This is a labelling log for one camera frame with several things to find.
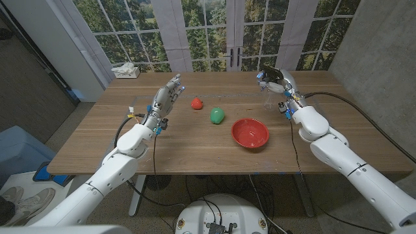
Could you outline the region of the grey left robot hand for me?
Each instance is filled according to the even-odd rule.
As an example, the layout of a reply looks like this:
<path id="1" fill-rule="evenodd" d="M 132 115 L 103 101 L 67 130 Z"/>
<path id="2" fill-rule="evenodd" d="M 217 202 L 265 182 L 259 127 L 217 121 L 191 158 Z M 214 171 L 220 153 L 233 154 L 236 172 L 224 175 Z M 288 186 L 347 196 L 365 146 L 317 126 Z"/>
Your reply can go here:
<path id="1" fill-rule="evenodd" d="M 140 123 L 152 131 L 166 130 L 168 127 L 166 116 L 171 112 L 176 99 L 184 90 L 185 87 L 181 86 L 181 74 L 178 73 L 159 89 L 151 105 L 148 106 L 147 115 Z"/>

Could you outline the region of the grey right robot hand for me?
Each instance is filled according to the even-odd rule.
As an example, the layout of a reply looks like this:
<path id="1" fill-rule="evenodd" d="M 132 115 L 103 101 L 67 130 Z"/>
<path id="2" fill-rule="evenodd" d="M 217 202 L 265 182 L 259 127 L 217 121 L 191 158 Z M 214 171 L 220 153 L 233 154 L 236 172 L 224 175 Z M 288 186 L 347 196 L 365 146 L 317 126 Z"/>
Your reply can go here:
<path id="1" fill-rule="evenodd" d="M 299 109 L 306 107 L 305 97 L 298 90 L 294 77 L 287 71 L 269 66 L 262 66 L 256 75 L 257 82 L 262 89 L 267 88 L 276 94 L 283 94 L 286 100 L 278 103 L 278 109 L 287 119 Z"/>

